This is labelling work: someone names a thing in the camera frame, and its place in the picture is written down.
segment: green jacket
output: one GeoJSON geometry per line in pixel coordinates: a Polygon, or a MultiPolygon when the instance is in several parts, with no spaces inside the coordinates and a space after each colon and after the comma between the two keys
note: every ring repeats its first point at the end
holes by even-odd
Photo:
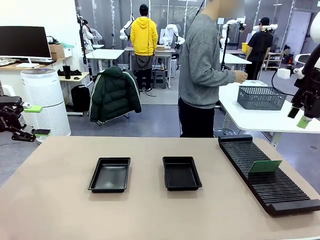
{"type": "Polygon", "coordinates": [[[89,117],[91,122],[105,123],[132,110],[141,113],[140,93],[137,81],[130,70],[117,66],[101,73],[93,86],[89,117]]]}

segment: cup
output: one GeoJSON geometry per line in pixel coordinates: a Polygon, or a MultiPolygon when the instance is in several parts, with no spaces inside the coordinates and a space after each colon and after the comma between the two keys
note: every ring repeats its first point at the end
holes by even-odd
{"type": "Polygon", "coordinates": [[[71,69],[69,65],[63,65],[63,72],[65,79],[71,79],[71,69]]]}

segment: black tray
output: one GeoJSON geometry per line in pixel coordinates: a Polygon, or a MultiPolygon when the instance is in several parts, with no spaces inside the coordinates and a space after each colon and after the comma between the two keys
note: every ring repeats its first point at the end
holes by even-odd
{"type": "Polygon", "coordinates": [[[164,184],[169,191],[194,191],[202,187],[194,158],[191,156],[165,156],[164,184]]]}
{"type": "Polygon", "coordinates": [[[123,193],[127,189],[130,157],[99,158],[88,190],[93,193],[123,193]]]}
{"type": "Polygon", "coordinates": [[[219,146],[264,210],[283,216],[320,210],[320,200],[311,200],[280,168],[275,172],[249,173],[256,161],[271,161],[251,135],[219,136],[219,146]]]}

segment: slotted rack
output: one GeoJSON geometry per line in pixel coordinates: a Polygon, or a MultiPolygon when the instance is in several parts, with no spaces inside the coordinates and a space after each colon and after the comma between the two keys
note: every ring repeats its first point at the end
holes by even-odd
{"type": "Polygon", "coordinates": [[[220,136],[219,146],[264,210],[283,216],[320,210],[320,200],[310,199],[280,168],[269,173],[249,173],[256,161],[271,161],[251,135],[220,136]]]}

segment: plastic basket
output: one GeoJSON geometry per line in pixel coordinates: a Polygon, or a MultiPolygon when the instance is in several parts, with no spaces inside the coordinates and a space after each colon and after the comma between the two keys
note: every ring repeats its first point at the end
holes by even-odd
{"type": "Polygon", "coordinates": [[[239,86],[237,102],[247,110],[279,111],[286,97],[269,86],[239,86]]]}
{"type": "Polygon", "coordinates": [[[246,53],[248,52],[249,46],[247,42],[242,43],[242,52],[246,53]]]}

